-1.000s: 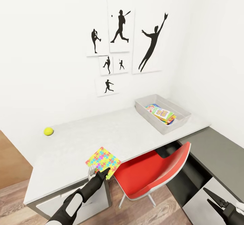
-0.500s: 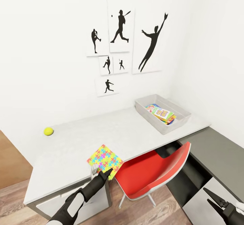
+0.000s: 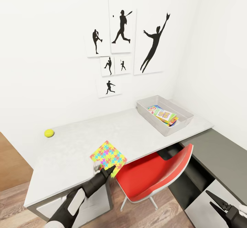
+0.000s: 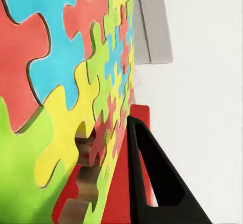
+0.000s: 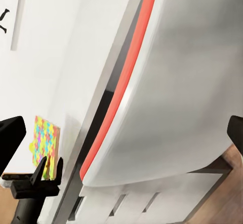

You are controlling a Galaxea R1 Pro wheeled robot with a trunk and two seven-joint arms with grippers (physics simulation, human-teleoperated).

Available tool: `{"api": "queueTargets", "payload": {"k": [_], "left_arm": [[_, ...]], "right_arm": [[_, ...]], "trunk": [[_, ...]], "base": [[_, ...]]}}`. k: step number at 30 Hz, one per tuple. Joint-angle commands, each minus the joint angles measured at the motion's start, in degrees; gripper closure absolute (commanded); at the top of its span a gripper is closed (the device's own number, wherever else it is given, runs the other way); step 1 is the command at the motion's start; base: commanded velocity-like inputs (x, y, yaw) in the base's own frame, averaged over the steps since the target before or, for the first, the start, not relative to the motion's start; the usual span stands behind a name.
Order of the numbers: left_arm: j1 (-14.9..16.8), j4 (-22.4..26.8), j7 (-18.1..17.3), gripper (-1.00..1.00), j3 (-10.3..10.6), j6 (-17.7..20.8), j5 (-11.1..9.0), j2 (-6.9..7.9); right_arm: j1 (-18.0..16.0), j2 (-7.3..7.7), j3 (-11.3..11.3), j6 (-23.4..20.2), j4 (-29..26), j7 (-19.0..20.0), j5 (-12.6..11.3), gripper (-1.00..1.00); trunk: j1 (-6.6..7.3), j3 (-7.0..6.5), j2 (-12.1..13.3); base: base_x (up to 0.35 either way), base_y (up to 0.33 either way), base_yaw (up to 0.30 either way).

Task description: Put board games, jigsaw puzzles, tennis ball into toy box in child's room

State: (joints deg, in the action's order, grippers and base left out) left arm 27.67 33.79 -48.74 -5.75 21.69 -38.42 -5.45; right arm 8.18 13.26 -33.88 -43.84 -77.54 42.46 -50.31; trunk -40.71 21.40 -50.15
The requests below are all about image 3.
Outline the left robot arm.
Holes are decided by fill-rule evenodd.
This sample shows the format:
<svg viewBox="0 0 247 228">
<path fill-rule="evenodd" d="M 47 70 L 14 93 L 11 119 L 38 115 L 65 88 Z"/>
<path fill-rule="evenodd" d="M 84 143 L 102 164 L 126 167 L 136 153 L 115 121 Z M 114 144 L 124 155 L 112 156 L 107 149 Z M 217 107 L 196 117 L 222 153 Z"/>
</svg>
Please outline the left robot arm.
<svg viewBox="0 0 247 228">
<path fill-rule="evenodd" d="M 100 169 L 100 165 L 100 161 L 94 162 L 94 177 L 86 184 L 81 184 L 68 193 L 66 196 L 67 199 L 43 228 L 72 228 L 79 212 L 79 206 L 84 202 L 84 199 L 89 199 L 94 192 L 102 187 L 116 167 L 116 165 L 114 165 L 105 170 L 104 167 Z"/>
</svg>

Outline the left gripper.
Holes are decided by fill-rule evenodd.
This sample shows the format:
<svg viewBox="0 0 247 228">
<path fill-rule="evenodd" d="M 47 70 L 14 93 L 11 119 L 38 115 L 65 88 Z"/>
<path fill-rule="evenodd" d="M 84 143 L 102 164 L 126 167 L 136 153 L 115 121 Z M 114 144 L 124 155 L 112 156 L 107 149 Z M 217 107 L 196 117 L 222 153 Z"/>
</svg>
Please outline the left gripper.
<svg viewBox="0 0 247 228">
<path fill-rule="evenodd" d="M 102 169 L 100 169 L 100 172 L 90 180 L 95 188 L 95 191 L 97 191 L 100 187 L 102 187 L 107 182 L 109 175 L 111 174 L 111 172 L 114 170 L 115 167 L 116 165 L 108 168 L 107 170 L 105 170 L 105 168 L 103 167 Z"/>
</svg>

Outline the tennis ball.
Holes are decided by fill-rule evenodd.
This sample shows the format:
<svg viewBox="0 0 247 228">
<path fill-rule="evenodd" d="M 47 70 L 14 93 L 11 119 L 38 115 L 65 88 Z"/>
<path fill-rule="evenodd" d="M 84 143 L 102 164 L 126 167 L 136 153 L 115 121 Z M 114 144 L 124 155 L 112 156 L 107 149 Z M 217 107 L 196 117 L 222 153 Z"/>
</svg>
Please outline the tennis ball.
<svg viewBox="0 0 247 228">
<path fill-rule="evenodd" d="M 54 131 L 52 129 L 47 129 L 45 132 L 44 132 L 44 135 L 46 137 L 51 137 L 52 135 L 54 134 Z"/>
</svg>

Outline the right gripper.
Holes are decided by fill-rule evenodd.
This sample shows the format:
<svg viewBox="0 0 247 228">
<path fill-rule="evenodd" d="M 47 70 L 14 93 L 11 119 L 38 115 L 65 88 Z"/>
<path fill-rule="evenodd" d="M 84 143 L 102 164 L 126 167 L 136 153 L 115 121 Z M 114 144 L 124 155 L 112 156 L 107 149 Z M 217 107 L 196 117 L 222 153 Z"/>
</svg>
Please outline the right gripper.
<svg viewBox="0 0 247 228">
<path fill-rule="evenodd" d="M 247 228 L 247 219 L 239 213 L 234 205 L 228 204 L 209 190 L 206 190 L 206 193 L 224 210 L 210 201 L 211 206 L 226 221 L 229 228 Z M 226 213 L 225 210 L 228 212 Z"/>
</svg>

